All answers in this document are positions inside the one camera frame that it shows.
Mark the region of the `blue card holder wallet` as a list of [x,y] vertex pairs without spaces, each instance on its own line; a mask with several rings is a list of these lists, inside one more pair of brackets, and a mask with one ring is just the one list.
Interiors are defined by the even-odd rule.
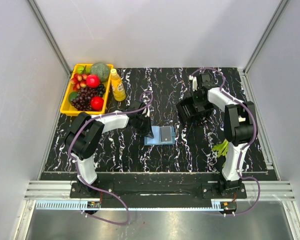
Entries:
[[171,136],[172,141],[171,142],[161,142],[161,133],[160,133],[160,127],[161,126],[152,126],[152,133],[153,138],[145,137],[144,138],[144,145],[145,146],[152,146],[152,145],[174,145],[176,142],[176,133],[175,128],[173,126],[168,126],[171,128]]

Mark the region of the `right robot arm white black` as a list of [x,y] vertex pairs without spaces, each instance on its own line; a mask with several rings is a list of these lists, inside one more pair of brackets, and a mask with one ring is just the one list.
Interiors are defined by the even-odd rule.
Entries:
[[204,80],[203,74],[192,74],[189,80],[195,103],[212,104],[224,113],[223,133],[228,150],[221,172],[224,181],[218,184],[217,192],[221,197],[229,198],[236,191],[232,182],[242,177],[246,152],[258,134],[255,105],[251,101],[237,99],[210,80]]

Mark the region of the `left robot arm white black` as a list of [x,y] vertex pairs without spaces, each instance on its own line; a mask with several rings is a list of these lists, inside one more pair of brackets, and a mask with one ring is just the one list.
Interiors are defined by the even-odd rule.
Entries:
[[95,183],[97,173],[93,155],[99,145],[102,134],[116,129],[134,128],[140,136],[153,138],[150,108],[135,100],[126,109],[101,115],[81,112],[71,124],[64,144],[68,155],[76,164],[77,178],[81,192],[88,198],[97,195],[99,186]]

